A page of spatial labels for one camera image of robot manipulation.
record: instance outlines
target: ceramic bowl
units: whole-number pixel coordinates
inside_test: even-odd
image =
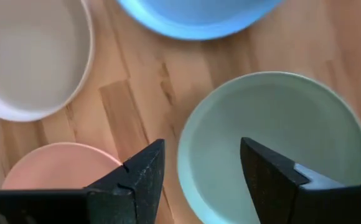
[[[23,157],[6,176],[2,189],[81,189],[120,165],[113,156],[91,146],[49,144]]]
[[[281,0],[117,0],[137,21],[162,35],[207,40],[236,33]]]
[[[343,184],[361,184],[361,125],[333,91],[292,73],[245,75],[209,94],[180,138],[180,184],[204,223],[259,224],[241,169],[241,137]]]
[[[63,108],[91,67],[82,0],[0,0],[0,118],[35,121]]]

